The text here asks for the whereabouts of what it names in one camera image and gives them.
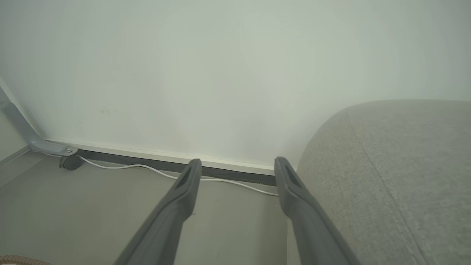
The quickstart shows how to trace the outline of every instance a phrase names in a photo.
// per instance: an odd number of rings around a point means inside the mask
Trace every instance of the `floor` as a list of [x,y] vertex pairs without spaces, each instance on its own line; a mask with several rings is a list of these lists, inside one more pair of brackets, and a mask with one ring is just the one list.
[[[66,171],[58,160],[28,152],[0,167],[0,256],[112,264],[173,183],[143,168]],[[175,264],[286,264],[286,227],[277,197],[203,182]]]

